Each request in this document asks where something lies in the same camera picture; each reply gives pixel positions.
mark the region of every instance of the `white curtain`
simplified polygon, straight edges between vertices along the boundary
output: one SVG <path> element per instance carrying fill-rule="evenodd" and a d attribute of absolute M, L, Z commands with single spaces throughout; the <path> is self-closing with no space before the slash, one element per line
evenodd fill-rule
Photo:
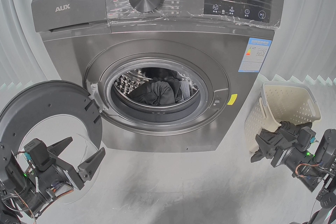
<path fill-rule="evenodd" d="M 285 0 L 280 29 L 261 74 L 303 81 L 336 77 L 336 0 Z M 31 0 L 0 0 L 0 109 L 20 89 L 59 79 L 40 36 Z"/>

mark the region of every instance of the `aux logo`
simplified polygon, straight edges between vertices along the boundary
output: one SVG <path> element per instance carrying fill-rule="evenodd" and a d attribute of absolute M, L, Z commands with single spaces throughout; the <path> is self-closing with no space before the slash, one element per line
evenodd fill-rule
<path fill-rule="evenodd" d="M 68 9 L 68 8 L 70 8 L 69 5 L 70 5 L 70 4 L 67 4 L 67 5 L 64 5 L 64 6 L 57 7 L 55 12 L 58 12 L 58 11 L 61 11 L 61 10 L 65 10 L 65 9 Z"/>

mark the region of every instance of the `qr code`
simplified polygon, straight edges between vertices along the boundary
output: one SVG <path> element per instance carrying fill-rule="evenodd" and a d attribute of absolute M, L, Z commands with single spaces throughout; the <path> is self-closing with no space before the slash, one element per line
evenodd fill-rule
<path fill-rule="evenodd" d="M 256 56 L 264 57 L 268 48 L 258 48 Z"/>

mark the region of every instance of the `white laundry basket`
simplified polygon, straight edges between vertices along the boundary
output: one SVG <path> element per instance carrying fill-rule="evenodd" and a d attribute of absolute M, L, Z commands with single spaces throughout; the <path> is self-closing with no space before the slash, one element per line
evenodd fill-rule
<path fill-rule="evenodd" d="M 319 106 L 306 85 L 266 81 L 261 87 L 261 95 L 245 121 L 248 148 L 251 152 L 258 150 L 255 136 L 260 134 L 261 129 L 274 132 L 281 126 L 281 121 L 290 121 L 297 125 L 320 119 Z"/>

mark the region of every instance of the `cable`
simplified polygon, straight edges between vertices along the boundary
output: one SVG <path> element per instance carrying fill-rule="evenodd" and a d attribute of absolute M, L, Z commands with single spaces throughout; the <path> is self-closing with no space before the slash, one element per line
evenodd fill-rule
<path fill-rule="evenodd" d="M 44 211 L 46 211 L 46 209 L 47 209 L 49 206 L 51 206 L 55 201 L 57 201 L 59 198 L 61 198 L 62 196 L 65 196 L 65 195 L 67 195 L 67 194 L 69 194 L 69 193 L 72 193 L 72 192 L 74 191 L 74 189 L 73 189 L 72 186 L 70 186 L 70 185 L 68 185 L 68 184 L 64 184 L 64 185 L 70 187 L 71 189 L 68 190 L 68 191 L 66 191 L 66 192 L 64 192 L 64 193 L 62 193 L 62 194 L 60 194 L 60 195 L 58 195 L 58 196 L 56 197 L 55 200 L 53 200 L 52 202 L 50 202 L 45 208 L 43 208 L 40 212 L 38 212 L 38 216 L 37 216 L 37 218 L 39 218 L 40 215 L 41 215 Z"/>
<path fill-rule="evenodd" d="M 21 153 L 25 153 L 25 151 L 18 151 L 17 153 L 14 154 L 14 156 L 19 155 Z"/>
<path fill-rule="evenodd" d="M 26 202 L 20 197 L 20 195 L 16 192 L 16 190 L 14 191 L 16 193 L 16 195 L 20 198 L 20 200 L 22 201 L 22 203 L 28 208 L 28 205 L 26 204 Z M 33 217 L 34 219 L 34 224 L 36 224 L 36 218 L 33 214 L 33 212 L 29 209 L 30 213 L 31 213 L 31 216 Z"/>
<path fill-rule="evenodd" d="M 314 206 L 315 206 L 315 204 L 316 204 L 316 201 L 317 201 L 317 200 L 315 200 L 315 202 L 314 202 L 314 204 L 313 204 L 313 208 L 311 209 L 311 213 L 310 213 L 310 218 L 309 218 L 309 220 L 312 218 L 313 209 L 314 209 Z"/>
<path fill-rule="evenodd" d="M 298 176 L 298 177 L 307 177 L 307 175 L 300 175 L 299 172 L 298 172 L 298 169 L 300 166 L 310 166 L 310 167 L 316 167 L 316 166 L 319 166 L 321 163 L 317 163 L 317 164 L 308 164 L 308 163 L 300 163 L 298 166 L 296 166 L 295 168 L 295 174 Z"/>
<path fill-rule="evenodd" d="M 28 207 L 28 205 L 26 205 L 26 207 L 27 207 L 27 209 L 24 209 L 24 210 L 16 210 L 15 208 L 11 208 L 10 206 L 8 206 L 6 203 L 5 203 L 5 201 L 3 201 L 2 200 L 2 202 L 3 202 L 3 204 L 4 205 L 6 205 L 6 207 L 7 208 L 9 208 L 10 210 L 13 210 L 13 211 L 15 211 L 15 212 L 27 212 L 27 211 L 29 211 L 29 210 L 31 210 L 34 206 L 35 206 L 35 204 L 36 204 L 36 202 L 37 202 L 37 199 L 38 199 L 38 196 L 36 195 L 35 196 L 35 202 L 34 202 L 34 204 L 32 205 L 32 206 L 30 206 L 30 207 Z"/>

